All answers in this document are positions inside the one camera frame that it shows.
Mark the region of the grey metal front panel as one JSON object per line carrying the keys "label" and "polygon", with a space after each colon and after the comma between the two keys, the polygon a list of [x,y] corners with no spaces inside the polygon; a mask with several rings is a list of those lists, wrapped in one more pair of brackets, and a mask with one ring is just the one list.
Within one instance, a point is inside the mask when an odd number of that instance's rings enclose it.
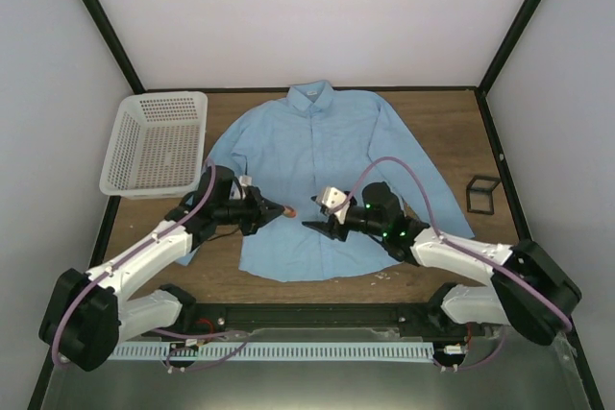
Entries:
{"label": "grey metal front panel", "polygon": [[111,361],[52,375],[44,409],[588,409],[564,342],[514,333],[488,363],[442,373],[431,364],[228,362],[169,374],[159,363]]}

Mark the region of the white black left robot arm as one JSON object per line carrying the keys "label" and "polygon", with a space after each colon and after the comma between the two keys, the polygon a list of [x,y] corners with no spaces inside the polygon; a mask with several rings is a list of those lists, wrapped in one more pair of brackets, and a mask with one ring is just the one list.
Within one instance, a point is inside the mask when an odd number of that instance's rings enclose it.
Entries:
{"label": "white black left robot arm", "polygon": [[187,193],[144,238],[84,272],[68,269],[56,281],[38,337],[53,363],[84,371],[101,366],[121,343],[153,330],[177,337],[196,326],[194,299],[175,285],[135,298],[135,292],[171,263],[208,242],[220,226],[256,234],[283,216],[286,206],[223,166],[206,168]]}

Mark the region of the black right rear frame post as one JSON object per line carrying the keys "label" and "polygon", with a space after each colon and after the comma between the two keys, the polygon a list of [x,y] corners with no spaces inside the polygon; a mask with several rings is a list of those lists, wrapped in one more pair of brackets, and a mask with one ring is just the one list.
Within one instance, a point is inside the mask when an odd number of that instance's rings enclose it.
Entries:
{"label": "black right rear frame post", "polygon": [[478,89],[481,93],[488,94],[494,83],[499,78],[505,64],[510,58],[541,2],[542,0],[523,0],[504,36],[501,45],[499,46],[493,60],[488,65],[486,72],[480,81]]}

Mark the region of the black frame post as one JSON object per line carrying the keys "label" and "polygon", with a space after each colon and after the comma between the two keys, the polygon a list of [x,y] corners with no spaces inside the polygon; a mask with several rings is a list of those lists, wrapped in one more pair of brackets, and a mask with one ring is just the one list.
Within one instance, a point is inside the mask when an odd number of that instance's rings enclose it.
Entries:
{"label": "black frame post", "polygon": [[481,93],[488,94],[494,83],[499,78],[505,64],[510,58],[541,2],[542,0],[523,0],[504,36],[501,45],[499,46],[493,60],[488,65],[486,72],[480,81],[478,89]]}
{"label": "black frame post", "polygon": [[122,45],[100,0],[81,0],[100,36],[105,41],[126,83],[133,94],[143,94],[145,87]]}

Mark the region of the light blue button shirt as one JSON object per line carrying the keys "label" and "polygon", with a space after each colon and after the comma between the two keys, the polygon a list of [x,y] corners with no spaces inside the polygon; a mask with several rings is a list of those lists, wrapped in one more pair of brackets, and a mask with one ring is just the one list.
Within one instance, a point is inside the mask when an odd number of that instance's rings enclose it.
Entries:
{"label": "light blue button shirt", "polygon": [[209,152],[217,165],[247,175],[261,194],[290,205],[297,217],[278,218],[242,241],[239,269],[281,282],[356,277],[395,261],[376,242],[351,233],[339,242],[304,227],[319,212],[312,201],[326,186],[349,191],[374,160],[368,182],[386,182],[423,221],[470,238],[454,193],[420,143],[380,95],[337,91],[326,81],[299,84],[285,97],[234,121]]}

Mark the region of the white perforated plastic basket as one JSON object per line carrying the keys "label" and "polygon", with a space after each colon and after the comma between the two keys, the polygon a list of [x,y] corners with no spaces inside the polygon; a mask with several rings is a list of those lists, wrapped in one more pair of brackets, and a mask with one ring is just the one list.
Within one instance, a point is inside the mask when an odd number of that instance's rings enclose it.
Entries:
{"label": "white perforated plastic basket", "polygon": [[133,95],[119,105],[99,181],[107,196],[175,198],[194,190],[205,160],[208,97]]}

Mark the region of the orange white round brooch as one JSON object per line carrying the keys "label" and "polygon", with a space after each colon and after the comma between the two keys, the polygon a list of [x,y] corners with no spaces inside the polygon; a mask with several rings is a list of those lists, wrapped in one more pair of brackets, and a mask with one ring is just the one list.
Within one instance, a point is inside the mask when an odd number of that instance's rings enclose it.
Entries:
{"label": "orange white round brooch", "polygon": [[284,215],[285,217],[288,217],[288,218],[294,218],[294,217],[296,217],[296,216],[297,216],[297,212],[296,212],[296,210],[295,210],[294,208],[289,207],[289,206],[286,206],[286,207],[284,208],[283,215]]}

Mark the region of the black front mounting rail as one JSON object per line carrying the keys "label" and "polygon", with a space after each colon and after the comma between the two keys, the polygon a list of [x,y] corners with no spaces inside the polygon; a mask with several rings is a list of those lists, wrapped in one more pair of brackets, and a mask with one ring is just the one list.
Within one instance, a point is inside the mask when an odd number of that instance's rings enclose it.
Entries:
{"label": "black front mounting rail", "polygon": [[261,328],[393,328],[403,337],[425,340],[482,335],[485,321],[452,321],[428,302],[355,304],[196,303],[167,327],[174,333],[202,334]]}

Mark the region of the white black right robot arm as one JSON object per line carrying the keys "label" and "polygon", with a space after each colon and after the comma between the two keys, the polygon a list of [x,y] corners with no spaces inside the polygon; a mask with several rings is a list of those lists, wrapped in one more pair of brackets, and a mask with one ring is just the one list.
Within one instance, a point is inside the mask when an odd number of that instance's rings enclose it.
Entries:
{"label": "white black right robot arm", "polygon": [[489,244],[438,230],[406,215],[384,182],[368,184],[361,197],[358,202],[325,187],[313,201],[327,219],[306,221],[305,227],[341,242],[361,233],[398,262],[473,280],[473,287],[446,289],[428,310],[433,333],[447,336],[466,323],[512,326],[532,343],[548,346],[558,333],[571,330],[580,289],[536,242]]}

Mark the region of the black left rear frame post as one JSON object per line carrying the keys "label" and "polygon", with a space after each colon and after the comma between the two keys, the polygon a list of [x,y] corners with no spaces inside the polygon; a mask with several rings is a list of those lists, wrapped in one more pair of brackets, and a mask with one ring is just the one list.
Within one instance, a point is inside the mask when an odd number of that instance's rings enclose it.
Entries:
{"label": "black left rear frame post", "polygon": [[105,41],[126,83],[133,94],[143,94],[145,87],[122,45],[100,0],[81,0],[100,36]]}

